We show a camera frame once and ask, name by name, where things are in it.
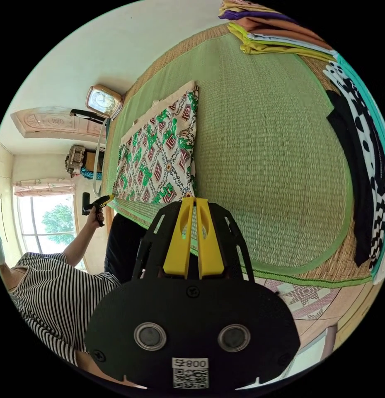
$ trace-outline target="black pants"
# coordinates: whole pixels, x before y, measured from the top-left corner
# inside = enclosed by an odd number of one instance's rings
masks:
[[[145,228],[119,213],[112,221],[105,254],[104,271],[114,275],[121,284],[131,280],[140,239],[146,232]],[[197,271],[198,258],[190,254],[189,278],[196,278]]]

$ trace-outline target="hand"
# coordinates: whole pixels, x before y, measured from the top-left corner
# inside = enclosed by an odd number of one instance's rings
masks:
[[[94,206],[91,209],[89,215],[87,216],[87,221],[86,221],[86,226],[89,228],[92,228],[93,230],[96,230],[97,228],[100,227],[100,224],[96,219],[96,214],[97,214],[97,219],[104,222],[104,215],[102,213],[102,209],[98,209],[98,212],[97,212],[96,207]]]

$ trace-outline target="sticker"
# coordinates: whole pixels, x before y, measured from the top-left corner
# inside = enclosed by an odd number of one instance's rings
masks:
[[[208,358],[172,358],[174,388],[209,388]]]

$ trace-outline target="tree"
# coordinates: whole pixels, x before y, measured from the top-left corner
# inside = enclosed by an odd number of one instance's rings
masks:
[[[46,233],[70,232],[74,230],[72,209],[65,204],[58,204],[51,211],[47,211],[42,218]],[[49,235],[48,238],[58,244],[69,245],[73,239],[73,234]]]

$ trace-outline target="yellow cloth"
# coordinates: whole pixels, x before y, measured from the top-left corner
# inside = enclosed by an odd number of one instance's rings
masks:
[[[241,50],[245,54],[289,53],[316,58],[326,62],[334,61],[333,56],[312,49],[286,47],[278,44],[268,45],[264,44],[264,42],[258,43],[256,40],[252,40],[247,37],[247,31],[243,29],[242,26],[234,23],[228,24],[228,30],[242,42]]]

